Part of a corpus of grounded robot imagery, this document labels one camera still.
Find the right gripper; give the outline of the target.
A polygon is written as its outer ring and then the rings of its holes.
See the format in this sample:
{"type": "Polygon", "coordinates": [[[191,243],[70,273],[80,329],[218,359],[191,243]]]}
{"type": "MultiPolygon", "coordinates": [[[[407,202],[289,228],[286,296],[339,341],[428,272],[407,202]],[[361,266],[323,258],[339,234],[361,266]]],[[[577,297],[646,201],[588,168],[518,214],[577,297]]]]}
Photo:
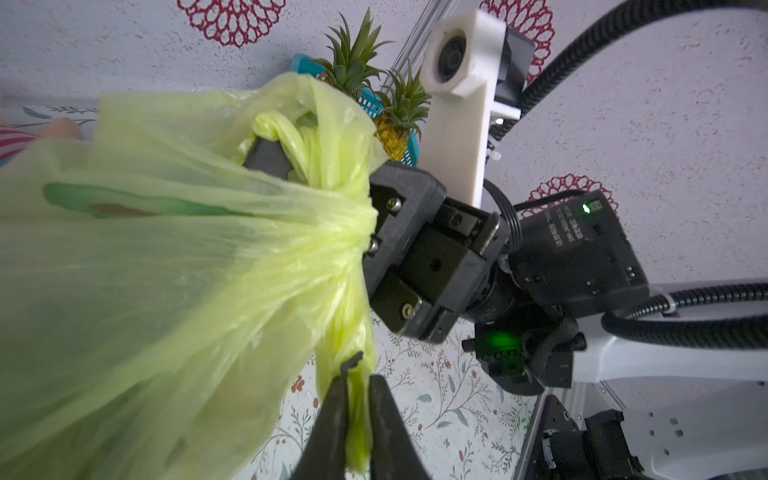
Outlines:
{"type": "Polygon", "coordinates": [[[448,197],[431,174],[388,161],[370,178],[378,212],[362,265],[371,309],[397,335],[439,344],[490,293],[498,261],[521,246],[517,213],[498,188],[496,213],[448,197]]]}

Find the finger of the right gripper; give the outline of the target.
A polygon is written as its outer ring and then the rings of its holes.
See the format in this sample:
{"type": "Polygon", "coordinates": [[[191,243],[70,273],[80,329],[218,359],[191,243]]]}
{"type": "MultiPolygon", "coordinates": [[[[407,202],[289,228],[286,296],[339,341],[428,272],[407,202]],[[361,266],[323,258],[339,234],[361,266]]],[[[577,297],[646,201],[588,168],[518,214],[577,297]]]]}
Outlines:
{"type": "Polygon", "coordinates": [[[282,180],[288,180],[293,171],[293,165],[281,143],[262,138],[256,139],[246,155],[244,165],[248,170],[261,171],[282,180]]]}

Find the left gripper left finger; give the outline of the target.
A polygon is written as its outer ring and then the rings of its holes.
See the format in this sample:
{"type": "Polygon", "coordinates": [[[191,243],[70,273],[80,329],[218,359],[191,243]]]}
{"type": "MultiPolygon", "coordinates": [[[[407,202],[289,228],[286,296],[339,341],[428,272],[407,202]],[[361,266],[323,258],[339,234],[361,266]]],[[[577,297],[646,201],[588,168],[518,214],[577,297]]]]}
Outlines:
{"type": "Polygon", "coordinates": [[[346,437],[349,428],[347,377],[363,358],[358,351],[342,363],[332,380],[303,454],[291,480],[344,479],[346,437]]]}

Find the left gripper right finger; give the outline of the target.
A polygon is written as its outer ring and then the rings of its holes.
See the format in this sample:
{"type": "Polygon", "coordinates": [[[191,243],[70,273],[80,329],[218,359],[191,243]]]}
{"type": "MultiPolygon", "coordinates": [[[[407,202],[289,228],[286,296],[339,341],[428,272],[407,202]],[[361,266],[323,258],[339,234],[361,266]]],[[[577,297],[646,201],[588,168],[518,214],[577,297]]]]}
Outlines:
{"type": "Polygon", "coordinates": [[[372,449],[370,478],[427,480],[386,379],[372,375],[368,387],[372,449]]]}

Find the green avocado plastic bag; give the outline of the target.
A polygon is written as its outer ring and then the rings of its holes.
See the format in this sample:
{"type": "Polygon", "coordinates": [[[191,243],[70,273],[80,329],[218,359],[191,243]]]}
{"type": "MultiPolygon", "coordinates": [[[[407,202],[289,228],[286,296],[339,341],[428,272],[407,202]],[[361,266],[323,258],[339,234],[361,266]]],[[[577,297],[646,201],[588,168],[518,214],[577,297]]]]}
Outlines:
{"type": "Polygon", "coordinates": [[[352,98],[286,73],[107,94],[91,141],[2,166],[2,477],[229,479],[308,362],[326,392],[358,351],[345,450],[364,471],[385,159],[352,98]],[[257,138],[281,143],[288,180],[245,167],[257,138]]]}

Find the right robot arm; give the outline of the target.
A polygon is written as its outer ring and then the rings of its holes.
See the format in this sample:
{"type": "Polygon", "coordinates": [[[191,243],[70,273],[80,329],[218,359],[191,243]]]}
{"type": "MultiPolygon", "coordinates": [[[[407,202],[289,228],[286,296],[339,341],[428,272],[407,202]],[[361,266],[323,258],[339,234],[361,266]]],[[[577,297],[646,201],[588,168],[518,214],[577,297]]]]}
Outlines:
{"type": "Polygon", "coordinates": [[[498,211],[447,196],[429,173],[388,162],[371,177],[377,225],[363,269],[395,334],[461,343],[503,390],[537,400],[519,479],[710,479],[767,469],[767,285],[648,285],[599,191],[528,201],[494,185],[498,211]],[[656,411],[569,405],[558,388],[666,373],[732,376],[718,397],[656,411]]]}

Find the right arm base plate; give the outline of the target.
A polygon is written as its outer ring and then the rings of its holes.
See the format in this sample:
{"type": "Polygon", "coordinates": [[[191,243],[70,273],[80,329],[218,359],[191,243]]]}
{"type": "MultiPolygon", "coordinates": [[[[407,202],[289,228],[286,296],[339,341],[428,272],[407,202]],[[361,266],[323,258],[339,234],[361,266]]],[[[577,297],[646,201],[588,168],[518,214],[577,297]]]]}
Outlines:
{"type": "Polygon", "coordinates": [[[579,427],[554,395],[538,402],[538,413],[518,464],[518,477],[544,479],[644,479],[639,458],[630,453],[621,411],[610,409],[579,427]]]}

